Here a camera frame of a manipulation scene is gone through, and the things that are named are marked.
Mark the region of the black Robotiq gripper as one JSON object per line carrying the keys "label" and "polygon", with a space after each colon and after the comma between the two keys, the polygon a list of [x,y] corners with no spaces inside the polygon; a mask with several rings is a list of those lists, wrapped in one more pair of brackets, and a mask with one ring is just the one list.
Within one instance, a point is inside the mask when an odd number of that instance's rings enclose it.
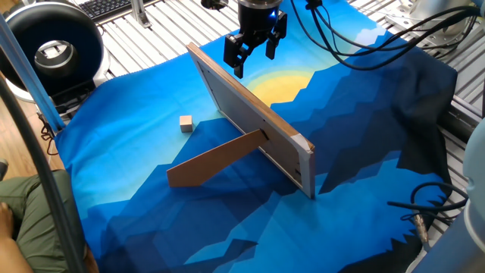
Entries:
{"label": "black Robotiq gripper", "polygon": [[243,78],[243,65],[252,54],[253,47],[244,47],[245,43],[266,44],[266,56],[274,60],[276,48],[281,39],[286,37],[287,14],[273,7],[238,6],[239,33],[227,34],[224,39],[224,62],[232,67],[234,75]]}

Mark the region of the person's left hand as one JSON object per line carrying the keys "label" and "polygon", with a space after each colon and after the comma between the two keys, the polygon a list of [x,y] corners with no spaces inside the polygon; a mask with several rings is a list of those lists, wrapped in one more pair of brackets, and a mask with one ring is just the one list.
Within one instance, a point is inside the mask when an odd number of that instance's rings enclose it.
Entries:
{"label": "person's left hand", "polygon": [[2,202],[0,208],[0,234],[1,239],[13,239],[14,214],[7,203]]}

